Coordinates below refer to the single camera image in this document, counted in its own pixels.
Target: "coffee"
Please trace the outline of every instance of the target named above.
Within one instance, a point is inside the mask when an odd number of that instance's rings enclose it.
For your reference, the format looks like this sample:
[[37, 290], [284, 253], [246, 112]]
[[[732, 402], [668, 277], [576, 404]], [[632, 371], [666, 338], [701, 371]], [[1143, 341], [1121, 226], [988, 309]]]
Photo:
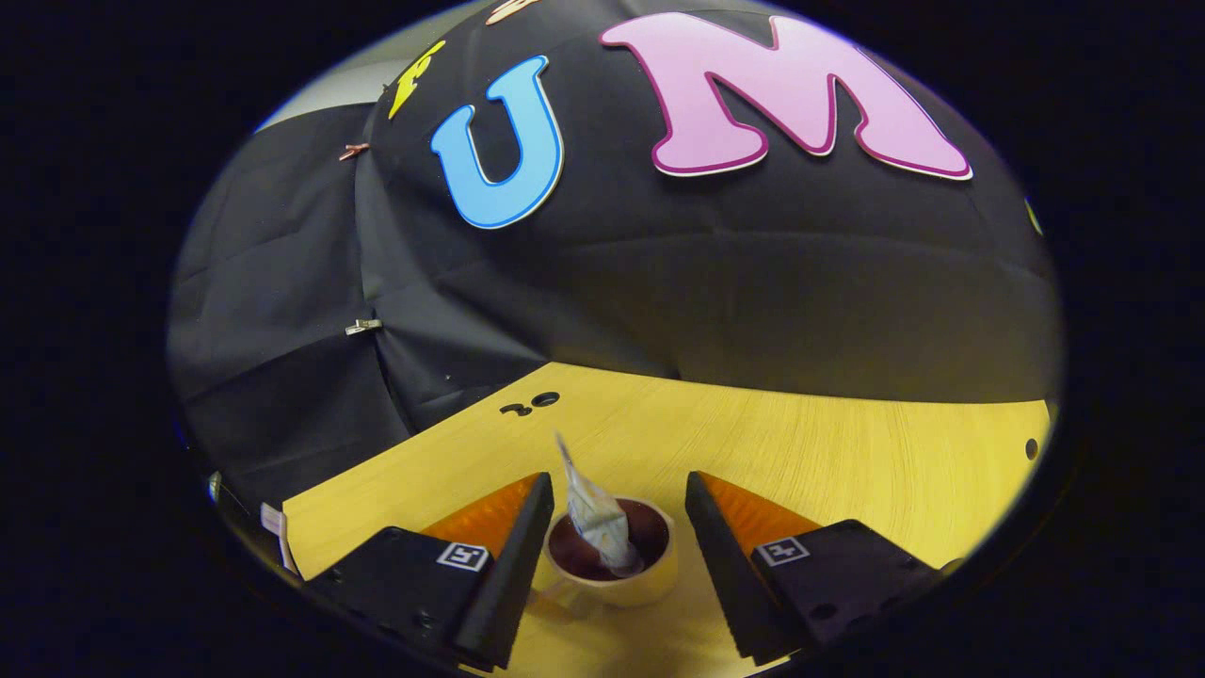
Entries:
[[[652, 507], [631, 500], [616, 500], [628, 517], [628, 541], [636, 548], [645, 570], [656, 564], [670, 542], [670, 530], [665, 520]], [[592, 547], [574, 529], [568, 515], [563, 517], [548, 536], [548, 555], [562, 570], [594, 582], [615, 582], [619, 579], [602, 566], [599, 552]]]

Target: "black cloth backdrop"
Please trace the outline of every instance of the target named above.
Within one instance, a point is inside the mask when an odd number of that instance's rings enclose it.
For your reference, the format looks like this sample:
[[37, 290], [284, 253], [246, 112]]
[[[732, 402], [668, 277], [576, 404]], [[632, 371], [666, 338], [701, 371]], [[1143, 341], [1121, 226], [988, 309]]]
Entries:
[[[599, 43], [687, 11], [770, 45], [762, 5], [541, 2], [441, 39], [388, 119], [341, 106], [252, 136], [181, 254], [169, 360], [198, 446], [251, 506], [274, 506], [547, 361], [729, 387], [912, 402], [1051, 397], [1062, 376], [1053, 269], [1024, 191], [971, 124], [870, 54], [974, 167], [948, 181], [837, 141], [816, 158], [731, 92], [770, 140], [754, 166], [659, 172], [665, 123], [633, 54]], [[565, 146], [548, 200], [498, 230], [464, 222], [431, 134], [472, 104], [488, 176], [518, 145], [487, 87], [541, 75]], [[370, 142], [337, 161], [345, 143]], [[357, 318], [383, 328], [346, 336]]]

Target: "letter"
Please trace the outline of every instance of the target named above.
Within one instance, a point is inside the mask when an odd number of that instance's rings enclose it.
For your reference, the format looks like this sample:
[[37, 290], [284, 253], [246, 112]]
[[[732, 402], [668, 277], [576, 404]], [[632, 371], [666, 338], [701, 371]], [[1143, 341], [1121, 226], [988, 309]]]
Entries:
[[489, 18], [486, 19], [486, 25], [494, 25], [495, 23], [505, 19], [506, 17], [518, 12], [528, 5], [534, 5], [540, 0], [509, 0], [499, 5], [493, 12], [490, 12]]
[[475, 108], [462, 106], [431, 137], [457, 210], [477, 228], [502, 228], [528, 216], [548, 197], [564, 164], [565, 149], [557, 118], [540, 83], [547, 57], [533, 57], [506, 71], [486, 90], [501, 100], [519, 142], [519, 165], [509, 178], [486, 177], [469, 123]]
[[765, 113], [800, 147], [827, 155], [836, 137], [841, 82], [857, 102], [854, 136], [874, 158], [934, 176], [966, 179], [971, 167], [894, 78], [845, 40], [812, 24], [770, 17], [774, 47], [682, 13], [639, 17], [599, 40], [635, 54], [657, 92], [666, 135], [653, 147], [665, 173], [695, 176], [765, 157], [764, 132], [733, 119], [716, 82]]
[[415, 93], [418, 88], [418, 77], [427, 72], [427, 66], [431, 65], [431, 54], [440, 51], [440, 47], [447, 45], [447, 41], [440, 40], [425, 54], [418, 58], [417, 61], [410, 65], [408, 69], [401, 72], [398, 77], [398, 92], [393, 95], [393, 106], [389, 108], [389, 119], [396, 114], [398, 108], [410, 99], [410, 95]]

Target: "yellow table surface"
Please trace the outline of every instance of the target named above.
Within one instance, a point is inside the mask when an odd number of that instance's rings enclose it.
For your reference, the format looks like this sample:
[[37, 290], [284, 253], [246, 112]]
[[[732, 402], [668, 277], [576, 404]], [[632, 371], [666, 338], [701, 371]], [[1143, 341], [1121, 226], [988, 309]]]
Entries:
[[[546, 391], [560, 401], [500, 414]], [[686, 515], [704, 471], [822, 525], [856, 518], [933, 567], [965, 556], [1003, 518], [1045, 442], [1042, 401], [945, 405], [753, 391], [549, 364], [470, 408], [284, 502], [310, 579], [388, 526], [418, 531], [530, 473], [552, 473], [565, 511], [560, 431], [578, 470], [651, 500], [677, 524], [674, 591], [645, 608], [559, 596], [529, 605], [507, 676], [747, 676]], [[556, 574], [541, 558], [533, 580]], [[557, 614], [548, 612], [552, 609]]]

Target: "blue letter u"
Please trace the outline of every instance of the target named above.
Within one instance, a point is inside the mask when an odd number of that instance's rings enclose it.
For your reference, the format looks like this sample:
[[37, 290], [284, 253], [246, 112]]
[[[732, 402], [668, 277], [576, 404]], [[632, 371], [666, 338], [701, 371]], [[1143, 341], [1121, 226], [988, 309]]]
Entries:
[[557, 118], [540, 83], [547, 57], [533, 57], [498, 77], [486, 98], [501, 99], [519, 142], [519, 166], [500, 183], [481, 170], [469, 123], [474, 107], [448, 116], [431, 137], [431, 151], [443, 164], [443, 176], [457, 210], [477, 228], [502, 228], [528, 216], [552, 193], [560, 178], [565, 148]]

